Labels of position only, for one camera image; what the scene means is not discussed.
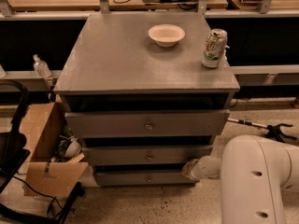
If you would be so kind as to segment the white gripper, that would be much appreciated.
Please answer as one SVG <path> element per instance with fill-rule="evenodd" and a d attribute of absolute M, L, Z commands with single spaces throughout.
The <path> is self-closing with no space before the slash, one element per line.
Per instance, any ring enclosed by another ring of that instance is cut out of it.
<path fill-rule="evenodd" d="M 221 175 L 221 160 L 212 156 L 188 161 L 181 173 L 192 181 L 201 179 L 219 179 Z"/>

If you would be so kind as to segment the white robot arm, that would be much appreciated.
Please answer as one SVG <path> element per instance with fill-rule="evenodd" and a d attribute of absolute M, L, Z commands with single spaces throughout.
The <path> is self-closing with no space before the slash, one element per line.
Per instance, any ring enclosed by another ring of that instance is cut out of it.
<path fill-rule="evenodd" d="M 192 181 L 220 180 L 222 224 L 286 224 L 282 192 L 299 191 L 299 147 L 239 135 L 220 159 L 192 159 L 182 174 Z"/>

